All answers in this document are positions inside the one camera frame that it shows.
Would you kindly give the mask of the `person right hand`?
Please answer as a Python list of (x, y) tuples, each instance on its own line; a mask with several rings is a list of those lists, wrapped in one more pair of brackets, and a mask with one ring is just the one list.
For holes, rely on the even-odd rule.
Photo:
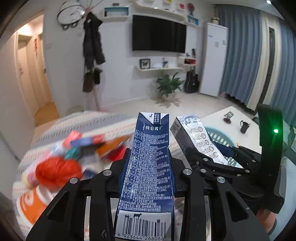
[(276, 214), (268, 209), (261, 208), (256, 214), (257, 219), (263, 226), (264, 230), (270, 234), (276, 226)]

